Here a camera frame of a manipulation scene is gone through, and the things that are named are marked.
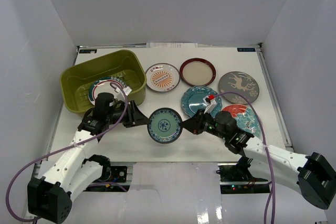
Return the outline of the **teal scalloped plate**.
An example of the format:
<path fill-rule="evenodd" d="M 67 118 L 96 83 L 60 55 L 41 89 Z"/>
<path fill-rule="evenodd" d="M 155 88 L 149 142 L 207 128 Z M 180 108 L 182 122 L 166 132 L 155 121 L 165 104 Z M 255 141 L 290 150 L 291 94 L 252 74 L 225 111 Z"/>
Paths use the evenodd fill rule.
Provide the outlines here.
<path fill-rule="evenodd" d="M 191 118 L 198 109 L 206 109 L 207 103 L 204 101 L 205 97 L 216 94 L 215 90 L 205 86 L 191 87 L 184 92 L 181 98 L 182 110 Z"/>

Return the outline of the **blue floral green plate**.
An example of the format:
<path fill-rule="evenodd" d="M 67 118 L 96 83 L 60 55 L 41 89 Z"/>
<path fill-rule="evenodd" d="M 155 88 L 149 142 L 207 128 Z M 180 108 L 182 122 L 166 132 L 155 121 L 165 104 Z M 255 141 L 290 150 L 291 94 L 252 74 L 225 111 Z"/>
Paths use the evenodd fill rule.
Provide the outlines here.
<path fill-rule="evenodd" d="M 147 125 L 149 136 L 157 143 L 170 144 L 175 142 L 182 134 L 181 116 L 173 109 L 160 108 L 149 117 Z"/>

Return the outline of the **white plate red green rim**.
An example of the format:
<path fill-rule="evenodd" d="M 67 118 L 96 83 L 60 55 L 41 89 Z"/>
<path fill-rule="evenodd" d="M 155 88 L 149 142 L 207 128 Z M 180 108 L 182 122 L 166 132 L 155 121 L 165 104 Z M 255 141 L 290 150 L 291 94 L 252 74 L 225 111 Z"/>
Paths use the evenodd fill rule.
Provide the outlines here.
<path fill-rule="evenodd" d="M 100 93 L 110 93 L 115 95 L 115 88 L 125 88 L 126 83 L 118 77 L 104 77 L 95 81 L 88 90 L 88 99 L 92 105 L 95 105 L 95 101 Z"/>

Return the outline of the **red teal crane plate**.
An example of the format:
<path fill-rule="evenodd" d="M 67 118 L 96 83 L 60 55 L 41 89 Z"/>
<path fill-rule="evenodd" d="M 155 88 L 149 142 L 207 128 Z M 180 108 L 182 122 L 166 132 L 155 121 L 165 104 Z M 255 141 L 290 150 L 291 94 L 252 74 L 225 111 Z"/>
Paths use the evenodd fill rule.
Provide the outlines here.
<path fill-rule="evenodd" d="M 258 119 L 250 107 L 242 104 L 232 104 L 222 110 L 231 114 L 240 129 L 261 138 L 262 134 Z"/>

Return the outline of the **white orange sunburst plate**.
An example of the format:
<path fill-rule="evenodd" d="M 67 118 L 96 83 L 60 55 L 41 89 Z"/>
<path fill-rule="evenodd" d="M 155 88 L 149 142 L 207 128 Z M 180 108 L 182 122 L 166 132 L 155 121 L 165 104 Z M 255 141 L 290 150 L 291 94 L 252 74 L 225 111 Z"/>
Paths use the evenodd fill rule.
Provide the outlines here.
<path fill-rule="evenodd" d="M 169 63 L 156 63 L 146 72 L 146 86 L 153 92 L 166 93 L 180 84 L 180 73 L 175 66 Z"/>

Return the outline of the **grey deer plate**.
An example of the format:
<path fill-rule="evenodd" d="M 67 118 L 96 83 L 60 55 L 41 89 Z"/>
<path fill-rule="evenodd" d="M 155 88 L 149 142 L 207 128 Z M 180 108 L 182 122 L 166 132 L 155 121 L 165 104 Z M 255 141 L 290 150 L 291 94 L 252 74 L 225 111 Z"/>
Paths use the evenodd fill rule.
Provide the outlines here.
<path fill-rule="evenodd" d="M 231 71 L 224 74 L 218 83 L 220 93 L 230 103 L 248 104 L 255 102 L 260 93 L 257 81 L 249 74 Z"/>

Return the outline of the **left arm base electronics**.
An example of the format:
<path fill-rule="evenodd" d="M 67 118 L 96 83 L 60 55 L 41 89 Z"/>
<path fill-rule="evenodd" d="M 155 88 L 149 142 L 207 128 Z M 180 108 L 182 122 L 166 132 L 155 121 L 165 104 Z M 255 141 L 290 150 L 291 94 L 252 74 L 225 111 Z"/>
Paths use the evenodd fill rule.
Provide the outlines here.
<path fill-rule="evenodd" d="M 95 180 L 85 191 L 100 193 L 126 193 L 130 188 L 130 179 L 127 166 L 111 166 L 106 174 Z"/>

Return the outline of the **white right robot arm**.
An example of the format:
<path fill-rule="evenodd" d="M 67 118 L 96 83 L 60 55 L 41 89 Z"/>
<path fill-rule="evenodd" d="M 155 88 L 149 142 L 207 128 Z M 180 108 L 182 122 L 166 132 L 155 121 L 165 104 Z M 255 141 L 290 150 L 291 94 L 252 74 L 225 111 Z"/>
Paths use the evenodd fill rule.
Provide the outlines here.
<path fill-rule="evenodd" d="M 220 111 L 212 117 L 199 109 L 180 125 L 195 135 L 206 132 L 221 138 L 232 153 L 241 155 L 242 160 L 249 160 L 237 168 L 241 180 L 267 179 L 298 192 L 317 208 L 327 210 L 330 207 L 335 197 L 335 170 L 323 155 L 316 152 L 298 154 L 266 145 L 258 137 L 240 129 L 227 111 Z"/>

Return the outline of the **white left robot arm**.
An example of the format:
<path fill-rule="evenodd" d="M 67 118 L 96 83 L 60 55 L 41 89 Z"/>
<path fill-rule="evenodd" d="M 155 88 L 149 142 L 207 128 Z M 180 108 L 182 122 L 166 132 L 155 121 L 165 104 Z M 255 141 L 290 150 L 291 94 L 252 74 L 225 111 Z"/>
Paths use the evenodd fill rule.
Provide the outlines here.
<path fill-rule="evenodd" d="M 110 178 L 110 159 L 90 155 L 105 132 L 119 123 L 129 128 L 149 122 L 133 100 L 114 102 L 112 94 L 99 94 L 95 106 L 84 114 L 69 149 L 41 178 L 32 178 L 28 183 L 28 212 L 53 223 L 63 223 L 82 191 L 96 180 L 104 182 Z"/>

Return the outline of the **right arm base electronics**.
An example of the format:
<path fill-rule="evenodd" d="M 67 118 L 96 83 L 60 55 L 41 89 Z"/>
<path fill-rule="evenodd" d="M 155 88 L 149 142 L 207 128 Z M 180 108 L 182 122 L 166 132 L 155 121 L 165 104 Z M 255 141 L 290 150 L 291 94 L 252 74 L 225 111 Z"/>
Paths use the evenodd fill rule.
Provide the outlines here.
<path fill-rule="evenodd" d="M 251 158 L 241 157 L 237 162 L 218 163 L 216 174 L 220 178 L 222 195 L 270 193 L 270 182 L 250 173 L 251 162 Z"/>

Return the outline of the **olive green plastic bin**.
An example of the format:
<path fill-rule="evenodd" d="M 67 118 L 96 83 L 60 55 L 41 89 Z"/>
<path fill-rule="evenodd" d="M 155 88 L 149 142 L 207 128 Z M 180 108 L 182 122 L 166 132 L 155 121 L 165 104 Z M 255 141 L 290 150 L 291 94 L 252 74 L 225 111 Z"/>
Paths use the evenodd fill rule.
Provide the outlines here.
<path fill-rule="evenodd" d="M 66 69 L 60 77 L 65 107 L 84 113 L 95 105 L 99 93 L 112 93 L 129 87 L 128 99 L 140 105 L 145 100 L 146 74 L 135 53 L 119 50 Z"/>

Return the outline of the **dark red cream plate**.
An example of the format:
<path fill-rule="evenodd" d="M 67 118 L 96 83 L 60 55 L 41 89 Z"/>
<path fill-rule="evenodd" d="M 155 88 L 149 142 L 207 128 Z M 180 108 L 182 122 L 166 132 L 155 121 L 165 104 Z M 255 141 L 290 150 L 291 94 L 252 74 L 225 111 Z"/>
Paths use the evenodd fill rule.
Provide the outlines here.
<path fill-rule="evenodd" d="M 216 69 L 203 58 L 191 58 L 180 66 L 180 76 L 189 86 L 207 86 L 216 78 Z"/>

